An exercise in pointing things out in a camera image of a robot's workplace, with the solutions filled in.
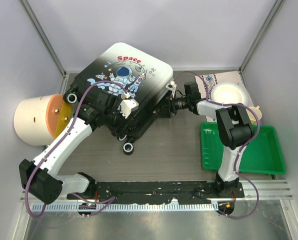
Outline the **black white astronaut suitcase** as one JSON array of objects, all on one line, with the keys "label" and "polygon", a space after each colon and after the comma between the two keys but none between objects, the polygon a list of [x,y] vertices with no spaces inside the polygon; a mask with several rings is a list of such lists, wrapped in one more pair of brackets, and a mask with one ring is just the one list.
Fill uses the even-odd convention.
[{"label": "black white astronaut suitcase", "polygon": [[146,132],[156,119],[168,93],[166,85],[173,80],[172,67],[123,42],[113,44],[75,78],[65,92],[65,102],[74,104],[84,100],[93,103],[98,92],[121,97],[129,93],[139,103],[128,119],[127,129],[111,130],[126,155],[134,152],[134,142]]}]

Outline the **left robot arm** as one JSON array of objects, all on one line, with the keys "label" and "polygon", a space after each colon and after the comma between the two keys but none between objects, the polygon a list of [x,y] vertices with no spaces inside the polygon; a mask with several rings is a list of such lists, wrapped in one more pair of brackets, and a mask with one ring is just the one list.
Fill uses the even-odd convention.
[{"label": "left robot arm", "polygon": [[95,179],[83,172],[59,175],[61,166],[98,127],[120,120],[124,122],[138,107],[138,102],[125,93],[122,97],[106,93],[91,103],[80,100],[74,117],[51,145],[33,160],[24,159],[19,164],[25,202],[28,203],[29,195],[47,205],[64,194],[91,199],[95,195]]}]

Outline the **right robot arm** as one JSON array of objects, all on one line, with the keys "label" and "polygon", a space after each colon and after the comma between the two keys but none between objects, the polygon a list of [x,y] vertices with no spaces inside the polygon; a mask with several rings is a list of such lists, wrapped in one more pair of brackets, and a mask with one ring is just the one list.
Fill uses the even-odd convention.
[{"label": "right robot arm", "polygon": [[255,138],[255,131],[247,115],[247,107],[241,103],[217,103],[201,98],[198,85],[188,82],[185,94],[176,97],[174,81],[166,85],[168,93],[161,110],[162,115],[175,115],[178,110],[207,116],[216,120],[219,138],[224,146],[222,162],[216,173],[214,190],[219,197],[227,197],[239,183],[239,166],[246,146]]}]

